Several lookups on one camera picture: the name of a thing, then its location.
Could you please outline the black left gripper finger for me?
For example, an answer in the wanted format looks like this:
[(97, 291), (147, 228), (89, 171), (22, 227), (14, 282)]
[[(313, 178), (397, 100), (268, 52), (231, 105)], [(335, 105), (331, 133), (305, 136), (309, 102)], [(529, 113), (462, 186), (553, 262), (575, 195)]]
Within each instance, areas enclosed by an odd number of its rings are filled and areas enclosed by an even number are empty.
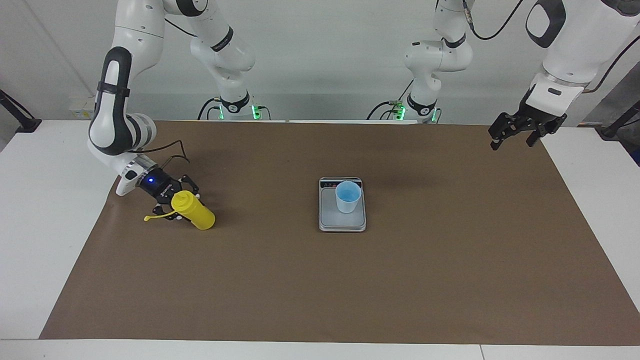
[(555, 117), (549, 121), (533, 121), (531, 123), (532, 132), (526, 139), (526, 145), (533, 147), (542, 137), (555, 134), (563, 125), (566, 118), (567, 117)]
[(488, 133), (492, 139), (492, 150), (497, 151), (505, 139), (517, 135), (524, 126), (524, 120), (516, 115), (500, 113), (489, 126)]

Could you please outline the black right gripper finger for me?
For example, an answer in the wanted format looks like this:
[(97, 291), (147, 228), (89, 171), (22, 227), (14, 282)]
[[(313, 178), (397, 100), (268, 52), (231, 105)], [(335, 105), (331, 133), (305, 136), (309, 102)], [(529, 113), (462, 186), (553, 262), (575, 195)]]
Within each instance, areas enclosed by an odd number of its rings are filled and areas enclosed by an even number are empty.
[(169, 203), (165, 200), (158, 201), (154, 205), (151, 212), (153, 216), (160, 217), (160, 219), (165, 219), (167, 221), (174, 221), (174, 220), (180, 221), (184, 219), (183, 216), (180, 215), (178, 212), (174, 212), (171, 205), (169, 205)]
[(200, 189), (198, 185), (187, 174), (182, 175), (174, 182), (174, 194), (178, 194), (182, 191), (187, 191), (193, 194), (196, 198), (199, 198), (200, 196)]

